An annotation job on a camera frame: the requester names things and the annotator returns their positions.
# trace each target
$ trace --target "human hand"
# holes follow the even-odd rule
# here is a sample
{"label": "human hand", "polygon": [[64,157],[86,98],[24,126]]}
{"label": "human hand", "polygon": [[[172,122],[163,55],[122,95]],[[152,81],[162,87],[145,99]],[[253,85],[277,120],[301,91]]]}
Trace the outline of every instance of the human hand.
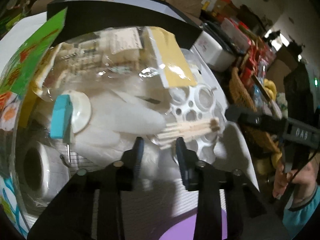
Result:
{"label": "human hand", "polygon": [[[299,188],[294,192],[293,203],[299,203],[313,194],[316,187],[318,169],[319,165],[314,158],[305,167],[303,167],[303,169],[293,179],[292,183],[299,184]],[[276,169],[274,188],[272,192],[273,197],[283,195],[289,181],[297,172],[297,170],[292,170],[286,174],[283,173],[283,170],[284,165],[280,159]]]}

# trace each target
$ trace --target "white styrofoam box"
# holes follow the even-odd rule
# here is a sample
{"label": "white styrofoam box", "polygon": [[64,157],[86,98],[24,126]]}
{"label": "white styrofoam box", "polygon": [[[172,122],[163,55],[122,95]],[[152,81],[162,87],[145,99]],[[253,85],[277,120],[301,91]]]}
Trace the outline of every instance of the white styrofoam box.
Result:
{"label": "white styrofoam box", "polygon": [[196,40],[195,47],[204,62],[219,72],[225,71],[236,59],[235,55],[223,50],[222,46],[205,31]]}

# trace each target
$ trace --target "purple mat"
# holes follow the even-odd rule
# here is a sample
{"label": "purple mat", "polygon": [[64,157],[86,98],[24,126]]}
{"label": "purple mat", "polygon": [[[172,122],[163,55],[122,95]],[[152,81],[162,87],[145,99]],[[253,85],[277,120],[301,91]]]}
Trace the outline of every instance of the purple mat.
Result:
{"label": "purple mat", "polygon": [[[166,231],[159,240],[193,240],[193,234],[196,228],[196,217],[197,215],[193,215],[174,225]],[[228,237],[227,214],[224,210],[221,210],[221,221],[222,240],[224,240]]]}

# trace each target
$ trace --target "teal sleeve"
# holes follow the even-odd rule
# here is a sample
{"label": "teal sleeve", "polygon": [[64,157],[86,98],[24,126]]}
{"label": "teal sleeve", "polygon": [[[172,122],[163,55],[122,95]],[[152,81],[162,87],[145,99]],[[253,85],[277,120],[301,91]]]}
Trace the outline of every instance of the teal sleeve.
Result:
{"label": "teal sleeve", "polygon": [[311,201],[299,210],[284,210],[283,224],[287,228],[291,239],[293,239],[309,221],[313,212],[320,202],[320,186],[318,186]]}

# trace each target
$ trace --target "toilet paper roll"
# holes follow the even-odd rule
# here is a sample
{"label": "toilet paper roll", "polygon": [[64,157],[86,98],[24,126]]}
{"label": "toilet paper roll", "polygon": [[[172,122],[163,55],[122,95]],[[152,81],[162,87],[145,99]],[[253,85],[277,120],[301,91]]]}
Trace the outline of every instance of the toilet paper roll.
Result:
{"label": "toilet paper roll", "polygon": [[19,158],[17,169],[23,192],[36,204],[44,206],[69,180],[68,168],[60,160],[60,153],[38,141],[28,144]]}

